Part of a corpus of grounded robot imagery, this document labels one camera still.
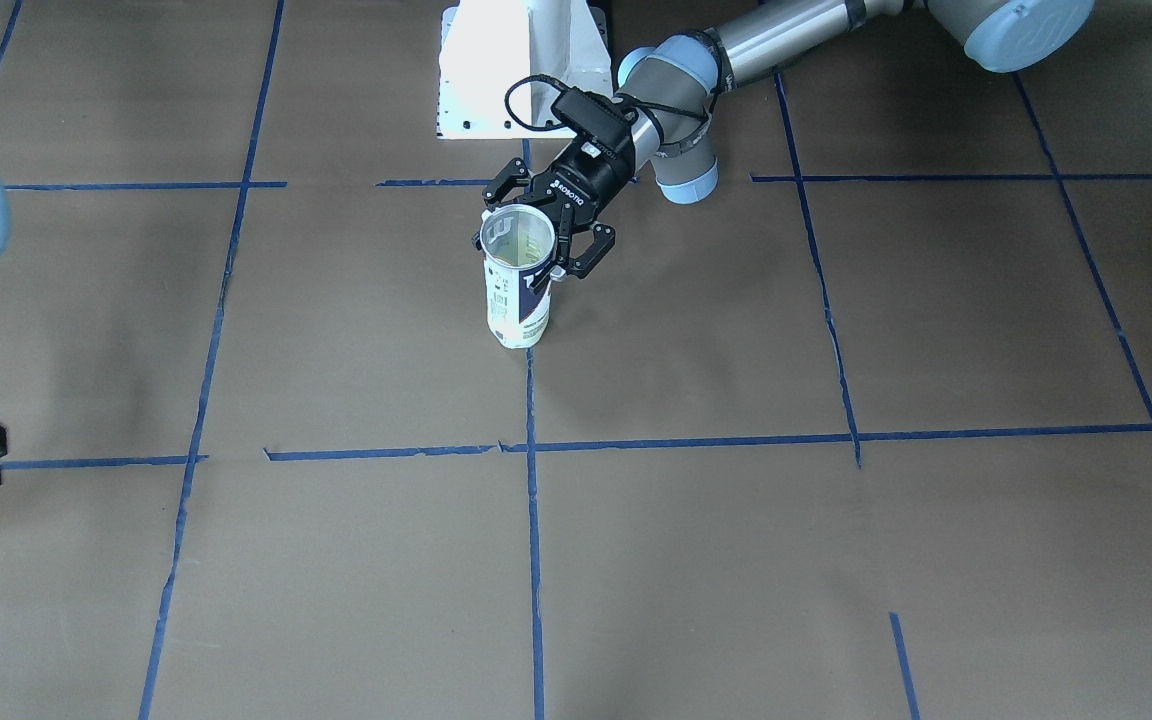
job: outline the cup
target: cup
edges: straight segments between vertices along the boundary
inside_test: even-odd
[[[554,225],[530,205],[503,205],[484,213],[479,241],[490,331],[511,350],[535,346],[550,324],[550,283],[529,286],[554,253]]]

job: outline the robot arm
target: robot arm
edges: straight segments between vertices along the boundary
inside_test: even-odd
[[[518,158],[483,192],[488,211],[524,204],[539,209],[556,228],[550,270],[584,278],[611,250],[616,233],[598,217],[643,165],[651,162],[667,199],[703,200],[718,183],[718,160],[708,139],[710,112],[723,92],[776,73],[780,65],[832,37],[863,26],[877,15],[897,15],[918,5],[964,45],[967,54],[993,73],[1037,63],[1064,45],[1091,14],[1094,0],[771,0],[749,14],[707,31],[687,31],[653,50],[636,50],[621,65],[620,90],[612,97],[558,88],[554,118],[576,137],[538,174]],[[529,129],[517,115],[515,122]],[[522,190],[507,197],[513,190]],[[573,234],[592,232],[593,242],[571,258]],[[538,275],[532,291],[548,282]]]

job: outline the cable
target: cable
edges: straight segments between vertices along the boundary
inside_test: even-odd
[[[503,91],[503,111],[506,111],[506,113],[509,113],[509,118],[513,119],[513,122],[518,123],[518,126],[524,129],[530,129],[531,132],[553,132],[556,129],[562,129],[567,127],[567,123],[558,123],[545,127],[532,126],[522,122],[522,118],[518,118],[518,115],[515,114],[515,111],[513,111],[511,106],[509,106],[509,97],[513,96],[513,91],[516,91],[518,90],[518,88],[522,88],[524,85],[530,85],[530,83],[532,82],[543,82],[545,83],[545,85],[554,88],[554,90],[556,90],[558,92],[567,92],[568,90],[571,90],[571,86],[566,85],[566,83],[563,83],[561,79],[554,76],[547,76],[547,74],[535,74],[535,76],[526,76],[525,78],[522,78],[516,83],[513,83],[513,85],[509,86],[509,90]]]
[[[649,103],[649,101],[645,101],[645,100],[639,100],[635,96],[626,94],[626,92],[617,92],[616,96],[617,97],[623,97],[623,99],[626,99],[624,101],[622,101],[622,105],[624,105],[627,108],[657,109],[657,111],[660,111],[660,113],[669,113],[672,115],[682,115],[682,118],[690,118],[690,119],[694,119],[694,120],[700,120],[700,122],[705,122],[705,120],[708,119],[707,115],[705,115],[704,113],[692,113],[690,109],[673,108],[673,106],[670,106],[670,105],[660,105],[659,103]]]

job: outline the black cable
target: black cable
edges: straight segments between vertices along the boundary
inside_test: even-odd
[[[658,111],[660,111],[660,113],[669,113],[672,115],[682,115],[682,118],[690,118],[690,119],[694,119],[694,120],[700,120],[700,122],[705,122],[705,120],[708,120],[708,118],[705,118],[704,113],[692,113],[690,109],[673,108],[669,105],[660,105],[658,103],[646,103],[646,101],[636,99],[636,97],[635,97],[635,99],[632,99],[632,103],[634,104],[631,105],[631,108],[658,109]]]
[[[518,88],[522,88],[524,85],[530,85],[530,83],[532,82],[543,82],[545,83],[545,85],[554,88],[554,90],[556,90],[558,92],[567,92],[568,90],[571,90],[571,88],[567,86],[566,83],[563,83],[561,79],[554,76],[547,76],[547,74],[535,74],[535,76],[526,76],[525,78],[522,78],[516,83],[513,83],[513,85],[509,86],[509,90],[503,91],[503,111],[506,111],[506,113],[509,113],[509,118],[513,119],[513,122],[518,123],[518,126],[524,129],[530,129],[531,132],[553,132],[556,129],[562,129],[567,127],[567,123],[558,123],[554,126],[545,126],[545,127],[532,126],[522,122],[522,118],[518,118],[518,115],[515,114],[515,111],[513,111],[511,106],[509,106],[509,96],[513,96],[513,91],[518,90]]]

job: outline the white metal stand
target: white metal stand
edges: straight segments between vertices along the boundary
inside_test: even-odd
[[[509,120],[505,92],[544,73],[567,85],[612,96],[612,59],[584,0],[461,0],[444,13],[438,63],[438,135],[446,141],[571,137],[531,132]],[[553,122],[553,88],[531,83],[511,98],[528,123]]]

